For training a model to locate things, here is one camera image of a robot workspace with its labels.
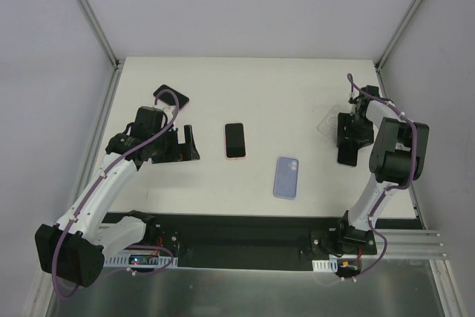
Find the black phone white edge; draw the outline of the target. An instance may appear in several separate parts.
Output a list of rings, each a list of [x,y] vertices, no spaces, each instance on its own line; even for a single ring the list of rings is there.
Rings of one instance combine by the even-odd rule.
[[[356,167],[358,162],[358,147],[354,143],[343,143],[338,147],[337,163]]]

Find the lavender phone case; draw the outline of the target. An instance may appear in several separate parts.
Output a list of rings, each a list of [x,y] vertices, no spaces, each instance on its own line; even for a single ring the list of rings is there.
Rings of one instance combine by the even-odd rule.
[[[278,198],[294,200],[297,195],[299,162],[291,157],[277,159],[273,195]]]

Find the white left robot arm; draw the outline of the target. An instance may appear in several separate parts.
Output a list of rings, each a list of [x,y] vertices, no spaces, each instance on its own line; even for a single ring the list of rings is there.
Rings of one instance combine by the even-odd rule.
[[[133,122],[114,135],[105,147],[102,162],[73,205],[54,224],[42,224],[35,243],[40,267],[58,285],[64,279],[89,287],[104,263],[136,244],[157,251],[161,239],[153,215],[132,210],[118,223],[101,229],[101,223],[128,181],[144,163],[178,163],[199,160],[192,127],[185,125],[179,143],[174,127],[178,110],[142,106]]]

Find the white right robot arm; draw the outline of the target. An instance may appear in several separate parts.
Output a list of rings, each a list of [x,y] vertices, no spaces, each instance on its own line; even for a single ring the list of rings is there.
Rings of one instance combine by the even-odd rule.
[[[353,207],[344,213],[334,234],[335,248],[351,253],[370,240],[372,229],[397,191],[408,189],[424,167],[430,129],[409,120],[368,85],[350,98],[350,113],[338,114],[337,162],[355,167],[358,151],[372,147],[370,179]]]

